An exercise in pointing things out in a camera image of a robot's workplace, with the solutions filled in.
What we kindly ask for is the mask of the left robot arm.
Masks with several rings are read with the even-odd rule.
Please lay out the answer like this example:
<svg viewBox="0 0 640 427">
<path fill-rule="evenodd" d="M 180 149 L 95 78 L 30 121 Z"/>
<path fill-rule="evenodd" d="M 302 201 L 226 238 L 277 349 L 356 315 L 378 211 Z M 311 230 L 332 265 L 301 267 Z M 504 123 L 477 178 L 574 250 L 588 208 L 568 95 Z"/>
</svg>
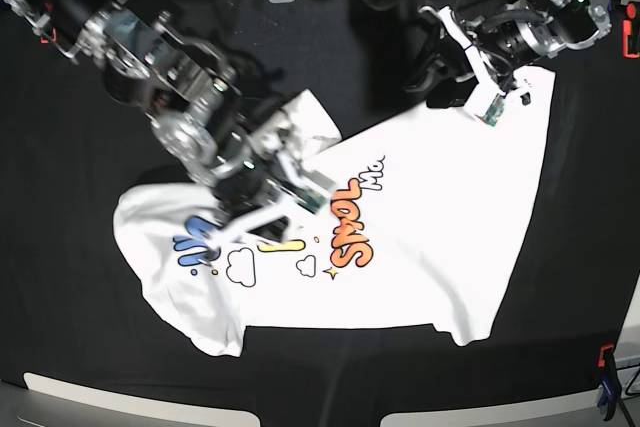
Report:
<svg viewBox="0 0 640 427">
<path fill-rule="evenodd" d="M 433 109 L 460 108 L 495 126 L 510 105 L 529 105 L 526 66 L 564 50 L 584 50 L 611 30 L 610 0 L 517 0 L 489 16 L 462 15 L 463 0 L 418 13 L 427 37 L 406 81 Z"/>
</svg>

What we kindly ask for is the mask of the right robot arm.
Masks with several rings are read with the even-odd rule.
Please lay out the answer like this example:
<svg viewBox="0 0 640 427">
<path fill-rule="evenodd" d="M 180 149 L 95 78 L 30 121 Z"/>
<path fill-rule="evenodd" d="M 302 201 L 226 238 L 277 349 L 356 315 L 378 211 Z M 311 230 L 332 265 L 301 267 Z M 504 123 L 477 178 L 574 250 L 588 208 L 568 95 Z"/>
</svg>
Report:
<svg viewBox="0 0 640 427">
<path fill-rule="evenodd" d="M 304 162 L 329 138 L 283 107 L 244 110 L 234 59 L 180 33 L 168 12 L 147 23 L 128 0 L 3 1 L 66 58 L 90 57 L 107 92 L 145 113 L 164 149 L 215 198 L 210 246 L 256 230 L 281 241 L 330 201 L 333 182 Z"/>
</svg>

